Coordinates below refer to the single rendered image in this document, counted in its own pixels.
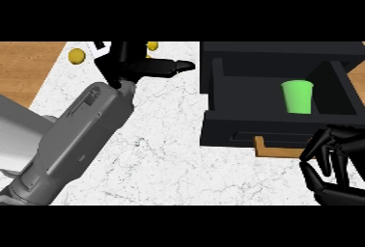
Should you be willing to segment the black drawer front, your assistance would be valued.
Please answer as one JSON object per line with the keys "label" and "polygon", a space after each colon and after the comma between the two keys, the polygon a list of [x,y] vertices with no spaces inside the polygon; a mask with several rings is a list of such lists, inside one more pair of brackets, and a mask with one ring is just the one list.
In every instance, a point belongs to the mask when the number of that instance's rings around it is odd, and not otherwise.
{"label": "black drawer front", "polygon": [[303,149],[314,133],[328,121],[311,115],[280,117],[234,116],[215,111],[204,113],[200,145],[209,147],[252,148],[255,138],[263,137],[269,148]]}

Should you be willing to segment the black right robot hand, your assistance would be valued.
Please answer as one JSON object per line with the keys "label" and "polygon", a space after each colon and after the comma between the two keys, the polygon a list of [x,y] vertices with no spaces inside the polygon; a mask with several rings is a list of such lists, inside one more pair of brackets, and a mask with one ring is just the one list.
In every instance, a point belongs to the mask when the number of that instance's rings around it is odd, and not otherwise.
{"label": "black right robot hand", "polygon": [[[337,183],[323,180],[308,161],[315,158],[326,177],[336,174]],[[365,181],[365,128],[330,124],[320,129],[300,155],[306,188],[324,206],[365,206],[365,189],[349,186],[348,162]]]}

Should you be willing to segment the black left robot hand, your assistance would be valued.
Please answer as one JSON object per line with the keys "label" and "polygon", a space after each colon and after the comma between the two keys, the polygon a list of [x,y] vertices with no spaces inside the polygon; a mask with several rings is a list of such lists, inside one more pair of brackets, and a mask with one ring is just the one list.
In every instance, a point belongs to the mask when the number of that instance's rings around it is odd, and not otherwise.
{"label": "black left robot hand", "polygon": [[190,61],[147,58],[147,41],[114,41],[95,63],[114,89],[122,88],[125,81],[138,83],[144,77],[172,78],[195,69]]}

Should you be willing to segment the black open drawer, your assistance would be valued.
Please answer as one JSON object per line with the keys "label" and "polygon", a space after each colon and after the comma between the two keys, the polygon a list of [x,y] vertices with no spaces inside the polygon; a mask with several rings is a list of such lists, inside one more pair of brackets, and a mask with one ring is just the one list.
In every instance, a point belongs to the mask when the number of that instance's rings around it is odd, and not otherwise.
{"label": "black open drawer", "polygon": [[[287,112],[281,84],[290,80],[306,80],[314,84],[309,114]],[[224,60],[213,60],[210,83],[210,109],[234,116],[280,117],[311,115],[328,122],[362,121],[365,106],[355,92],[343,65],[337,61],[323,62],[308,77],[228,76]]]}

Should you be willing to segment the green cup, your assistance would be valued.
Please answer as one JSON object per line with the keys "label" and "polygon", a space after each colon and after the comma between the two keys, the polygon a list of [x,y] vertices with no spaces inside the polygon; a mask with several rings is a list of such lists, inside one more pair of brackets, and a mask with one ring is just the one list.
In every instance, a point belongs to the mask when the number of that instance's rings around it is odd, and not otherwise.
{"label": "green cup", "polygon": [[290,80],[281,84],[287,112],[309,114],[314,84],[306,80]]}

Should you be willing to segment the black cabinet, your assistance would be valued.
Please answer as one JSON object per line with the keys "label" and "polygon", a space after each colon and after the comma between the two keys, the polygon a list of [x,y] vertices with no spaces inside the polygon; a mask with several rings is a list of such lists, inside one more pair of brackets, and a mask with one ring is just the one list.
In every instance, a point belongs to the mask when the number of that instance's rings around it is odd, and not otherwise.
{"label": "black cabinet", "polygon": [[365,61],[365,45],[361,41],[203,41],[201,94],[209,93],[216,58],[228,76],[308,77],[326,61],[337,61],[351,72]]}

